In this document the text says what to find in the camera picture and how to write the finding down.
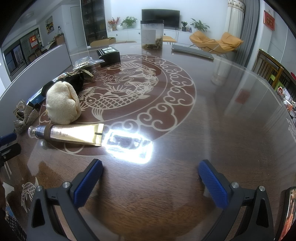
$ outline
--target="knitted hat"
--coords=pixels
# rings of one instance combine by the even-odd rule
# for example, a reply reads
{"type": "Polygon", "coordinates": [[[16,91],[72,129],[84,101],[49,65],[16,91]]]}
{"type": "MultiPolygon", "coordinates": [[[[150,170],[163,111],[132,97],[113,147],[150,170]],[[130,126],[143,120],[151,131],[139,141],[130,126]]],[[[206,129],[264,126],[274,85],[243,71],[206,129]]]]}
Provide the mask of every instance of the knitted hat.
{"type": "Polygon", "coordinates": [[[56,82],[46,94],[46,110],[56,124],[67,125],[77,120],[81,107],[73,86],[68,82],[56,82]]]}

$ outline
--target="dining table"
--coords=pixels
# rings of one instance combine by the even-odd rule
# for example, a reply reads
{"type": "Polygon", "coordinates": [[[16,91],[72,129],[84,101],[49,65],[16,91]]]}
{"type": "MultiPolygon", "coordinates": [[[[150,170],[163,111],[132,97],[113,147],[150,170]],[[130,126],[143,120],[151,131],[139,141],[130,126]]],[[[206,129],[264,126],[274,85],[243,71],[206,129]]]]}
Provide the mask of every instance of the dining table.
{"type": "MultiPolygon", "coordinates": [[[[17,138],[21,153],[1,169],[14,188],[7,201],[22,228],[38,185],[59,187],[94,158],[104,171],[79,212],[101,241],[202,240],[223,211],[199,177],[205,159],[243,188],[264,186],[275,224],[281,193],[296,185],[296,128],[268,82],[217,55],[211,61],[167,44],[110,46],[121,62],[89,69],[94,77],[78,93],[82,111],[73,122],[103,123],[102,146],[47,142],[24,132],[17,138]]],[[[71,55],[73,65],[98,59],[97,49],[71,55]]],[[[44,101],[32,125],[50,122],[44,101]]],[[[242,207],[227,240],[243,213],[242,207]]]]}

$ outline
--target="ceiling light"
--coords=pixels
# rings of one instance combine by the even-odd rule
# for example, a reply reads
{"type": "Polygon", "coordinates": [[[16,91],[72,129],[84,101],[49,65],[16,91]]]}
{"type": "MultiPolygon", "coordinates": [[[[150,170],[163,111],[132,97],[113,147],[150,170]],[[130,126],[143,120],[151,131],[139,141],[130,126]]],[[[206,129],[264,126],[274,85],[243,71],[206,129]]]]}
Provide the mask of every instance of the ceiling light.
{"type": "Polygon", "coordinates": [[[20,17],[20,22],[21,23],[25,22],[26,20],[28,20],[29,18],[31,18],[33,15],[34,15],[34,12],[26,13],[25,15],[23,15],[23,16],[20,17]]]}

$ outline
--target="gray curtain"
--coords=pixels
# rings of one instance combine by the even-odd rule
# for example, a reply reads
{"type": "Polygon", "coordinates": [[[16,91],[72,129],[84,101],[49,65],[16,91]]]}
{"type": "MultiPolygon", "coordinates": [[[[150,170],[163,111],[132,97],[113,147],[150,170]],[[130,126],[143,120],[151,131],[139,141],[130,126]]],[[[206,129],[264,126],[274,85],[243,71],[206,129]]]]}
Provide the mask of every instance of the gray curtain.
{"type": "Polygon", "coordinates": [[[246,5],[241,40],[244,42],[238,47],[234,62],[247,66],[254,46],[259,19],[259,0],[243,0],[246,5]]]}

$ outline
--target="television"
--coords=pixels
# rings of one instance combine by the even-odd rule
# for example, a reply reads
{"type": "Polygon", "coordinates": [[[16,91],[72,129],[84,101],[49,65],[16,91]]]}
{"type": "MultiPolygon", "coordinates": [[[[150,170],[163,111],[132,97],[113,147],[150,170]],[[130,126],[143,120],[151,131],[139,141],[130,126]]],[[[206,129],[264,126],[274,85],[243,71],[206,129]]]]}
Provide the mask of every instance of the television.
{"type": "Polygon", "coordinates": [[[169,9],[142,9],[142,20],[163,20],[165,27],[178,28],[180,11],[169,9]]]}

